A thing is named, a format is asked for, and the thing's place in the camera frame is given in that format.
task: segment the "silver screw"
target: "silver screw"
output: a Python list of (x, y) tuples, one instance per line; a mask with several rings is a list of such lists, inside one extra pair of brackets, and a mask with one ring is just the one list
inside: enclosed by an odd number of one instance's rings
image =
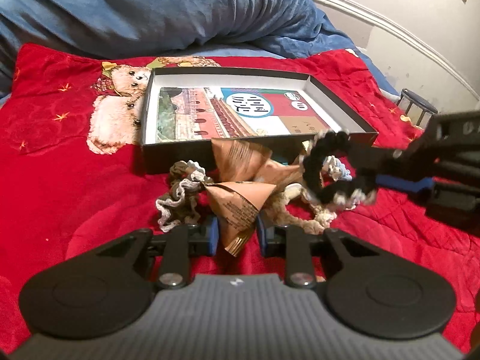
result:
[(307, 274), (305, 272), (297, 272), (290, 276), (290, 280), (293, 284), (299, 287), (306, 287), (314, 282), (314, 277), (311, 274)]
[(392, 156), (393, 156), (393, 158), (398, 158), (402, 155), (402, 153), (403, 153), (402, 150), (397, 149), (393, 152)]
[(165, 286), (175, 287), (183, 281), (183, 277), (180, 274), (163, 274), (158, 280)]

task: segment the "teddy bear print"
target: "teddy bear print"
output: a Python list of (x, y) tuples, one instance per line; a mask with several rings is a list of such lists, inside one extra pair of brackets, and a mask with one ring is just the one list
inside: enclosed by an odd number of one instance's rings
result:
[[(100, 95), (94, 103), (90, 118), (90, 132), (87, 137), (88, 148), (95, 154), (114, 154), (126, 144), (138, 144), (140, 119), (148, 80), (152, 68), (168, 65), (180, 67), (219, 67), (212, 59), (196, 56), (159, 57), (147, 67), (133, 67), (126, 64), (102, 64), (103, 80), (109, 82), (116, 95)], [(98, 84), (92, 88), (98, 90)]]

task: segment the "stool seat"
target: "stool seat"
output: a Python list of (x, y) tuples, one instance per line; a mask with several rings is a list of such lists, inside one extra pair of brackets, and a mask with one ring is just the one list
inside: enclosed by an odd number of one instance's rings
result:
[(429, 111), (432, 114), (438, 114), (438, 110), (417, 93), (412, 92), (409, 89), (402, 89), (402, 95), (411, 100), (411, 102), (417, 105), (417, 107)]

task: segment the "open box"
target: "open box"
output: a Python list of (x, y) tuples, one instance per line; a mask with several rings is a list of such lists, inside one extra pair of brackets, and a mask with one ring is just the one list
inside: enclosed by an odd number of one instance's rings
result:
[(215, 169), (210, 138), (247, 139), (292, 163), (322, 130), (348, 130), (372, 144), (377, 132), (315, 77), (233, 67), (155, 68), (142, 110), (141, 146), (149, 174), (177, 161)]

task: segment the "brown snack package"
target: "brown snack package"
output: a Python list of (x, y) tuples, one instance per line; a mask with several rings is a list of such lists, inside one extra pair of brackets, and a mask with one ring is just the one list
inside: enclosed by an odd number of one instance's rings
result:
[(276, 185), (274, 192), (282, 192), (287, 185), (300, 182), (302, 172), (300, 165), (282, 165), (268, 159), (253, 180), (258, 183), (274, 184)]
[(255, 219), (275, 185), (226, 182), (206, 186), (210, 207), (217, 215), (225, 250), (237, 256), (254, 231)]
[(249, 181), (272, 155), (272, 151), (246, 140), (213, 138), (212, 149), (220, 181)]

